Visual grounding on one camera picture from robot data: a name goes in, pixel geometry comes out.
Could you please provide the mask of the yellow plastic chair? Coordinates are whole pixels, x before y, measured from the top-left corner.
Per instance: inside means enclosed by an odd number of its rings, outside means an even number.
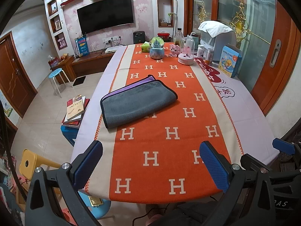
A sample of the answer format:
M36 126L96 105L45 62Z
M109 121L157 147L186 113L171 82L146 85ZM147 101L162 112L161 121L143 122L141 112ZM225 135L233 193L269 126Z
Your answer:
M59 168L60 164L46 159L28 149L24 149L22 152L22 159L19 165L19 172L21 177L17 179L20 182L25 194L28 194L31 178L37 167L45 165L47 167Z

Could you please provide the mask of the white set-top box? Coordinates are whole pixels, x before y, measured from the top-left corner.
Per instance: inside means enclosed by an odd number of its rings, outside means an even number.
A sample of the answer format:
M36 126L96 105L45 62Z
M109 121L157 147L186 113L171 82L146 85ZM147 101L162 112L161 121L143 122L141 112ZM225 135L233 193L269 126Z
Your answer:
M106 48L105 54L114 53L114 52L116 52L120 47L122 47L122 45L118 45L118 46Z

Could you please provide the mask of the blue snow globe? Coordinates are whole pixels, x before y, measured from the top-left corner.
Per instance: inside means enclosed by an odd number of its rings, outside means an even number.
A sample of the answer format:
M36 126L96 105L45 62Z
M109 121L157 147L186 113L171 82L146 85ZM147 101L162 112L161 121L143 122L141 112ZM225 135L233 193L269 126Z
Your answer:
M153 37L150 40L150 57L159 60L163 59L164 56L164 40L161 37Z

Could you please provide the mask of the brown wooden door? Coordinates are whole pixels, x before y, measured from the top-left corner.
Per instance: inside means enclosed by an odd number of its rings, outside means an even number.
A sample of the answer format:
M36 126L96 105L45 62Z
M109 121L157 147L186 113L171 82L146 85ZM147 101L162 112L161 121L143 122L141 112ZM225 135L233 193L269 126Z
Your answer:
M12 32L1 37L1 91L20 117L24 117L37 94L20 60Z

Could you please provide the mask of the pink pig figurine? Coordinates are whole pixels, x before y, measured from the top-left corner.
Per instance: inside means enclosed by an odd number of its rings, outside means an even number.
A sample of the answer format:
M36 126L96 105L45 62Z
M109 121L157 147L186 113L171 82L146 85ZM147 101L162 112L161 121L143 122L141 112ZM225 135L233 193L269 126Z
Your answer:
M171 44L169 47L169 57L178 57L181 52L181 48L179 45Z

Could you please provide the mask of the blue upright box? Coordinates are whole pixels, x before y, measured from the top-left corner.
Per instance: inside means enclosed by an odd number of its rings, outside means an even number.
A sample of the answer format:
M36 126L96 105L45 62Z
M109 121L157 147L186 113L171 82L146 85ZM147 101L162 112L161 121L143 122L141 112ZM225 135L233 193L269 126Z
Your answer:
M89 55L90 52L87 45L86 35L75 38L74 40L79 57Z

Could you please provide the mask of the black speaker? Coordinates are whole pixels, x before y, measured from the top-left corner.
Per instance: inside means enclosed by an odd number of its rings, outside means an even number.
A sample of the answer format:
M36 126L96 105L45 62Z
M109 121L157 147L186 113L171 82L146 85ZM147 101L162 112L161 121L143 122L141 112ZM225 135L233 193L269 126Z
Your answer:
M146 36L144 31L135 31L133 32L133 43L139 44L146 42Z

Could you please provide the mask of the sliding glass door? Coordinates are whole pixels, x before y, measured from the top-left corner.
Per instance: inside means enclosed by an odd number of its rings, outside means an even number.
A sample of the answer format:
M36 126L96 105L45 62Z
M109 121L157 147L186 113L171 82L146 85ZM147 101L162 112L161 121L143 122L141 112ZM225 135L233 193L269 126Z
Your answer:
M229 26L242 51L237 76L264 114L284 91L297 62L300 30L279 0L184 0L184 31L201 22Z

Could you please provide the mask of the purple and grey towel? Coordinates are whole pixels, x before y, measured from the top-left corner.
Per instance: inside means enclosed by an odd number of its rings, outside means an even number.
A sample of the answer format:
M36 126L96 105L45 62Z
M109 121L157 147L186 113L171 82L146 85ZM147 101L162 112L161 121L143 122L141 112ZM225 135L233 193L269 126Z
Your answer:
M178 95L153 75L106 94L100 100L107 129L143 118L173 104Z

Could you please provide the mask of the black floor scale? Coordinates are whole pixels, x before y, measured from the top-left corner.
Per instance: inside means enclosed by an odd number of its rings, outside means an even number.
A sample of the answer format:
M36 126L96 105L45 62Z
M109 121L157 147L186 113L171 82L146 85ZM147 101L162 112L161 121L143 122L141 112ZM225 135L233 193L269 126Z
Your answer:
M83 84L85 79L86 79L86 76L81 76L81 77L76 78L75 81L73 82L72 86L75 87L75 86Z

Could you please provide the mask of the white water dispenser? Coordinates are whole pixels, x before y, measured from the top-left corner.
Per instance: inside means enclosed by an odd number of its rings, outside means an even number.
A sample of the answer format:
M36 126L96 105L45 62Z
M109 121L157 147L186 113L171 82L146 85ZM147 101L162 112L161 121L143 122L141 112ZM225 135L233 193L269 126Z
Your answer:
M204 21L198 30L201 32L200 44L213 50L213 61L219 61L225 45L236 45L236 34L229 26L218 21Z

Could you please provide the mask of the white pill bottle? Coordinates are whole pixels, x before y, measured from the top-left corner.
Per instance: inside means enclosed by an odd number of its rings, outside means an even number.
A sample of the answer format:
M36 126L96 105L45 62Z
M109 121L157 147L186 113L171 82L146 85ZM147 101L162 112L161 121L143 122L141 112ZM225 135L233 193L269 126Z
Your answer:
M197 57L204 59L204 45L201 44L198 45Z

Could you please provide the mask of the pink glass dome ornament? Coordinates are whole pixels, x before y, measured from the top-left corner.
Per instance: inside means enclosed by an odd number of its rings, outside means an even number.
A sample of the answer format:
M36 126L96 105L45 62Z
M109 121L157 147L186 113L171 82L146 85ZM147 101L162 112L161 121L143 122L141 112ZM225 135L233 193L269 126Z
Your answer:
M195 42L190 37L184 37L180 42L180 53L178 62L183 65L192 65L194 63L194 47Z

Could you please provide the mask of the green tissue pack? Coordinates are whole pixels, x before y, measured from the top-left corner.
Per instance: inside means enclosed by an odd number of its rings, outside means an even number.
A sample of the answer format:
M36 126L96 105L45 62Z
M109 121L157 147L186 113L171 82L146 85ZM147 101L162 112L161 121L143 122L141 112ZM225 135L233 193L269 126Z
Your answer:
M151 44L149 42L144 42L142 45L141 45L141 51L143 53L149 53L151 50Z

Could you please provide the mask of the stack of books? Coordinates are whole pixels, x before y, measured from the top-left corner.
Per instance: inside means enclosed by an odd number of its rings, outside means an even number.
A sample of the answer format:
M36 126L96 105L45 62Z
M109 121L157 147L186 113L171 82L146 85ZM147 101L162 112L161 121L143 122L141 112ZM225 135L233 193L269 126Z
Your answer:
M69 128L79 129L90 99L86 96L77 95L67 102L66 115L62 125Z

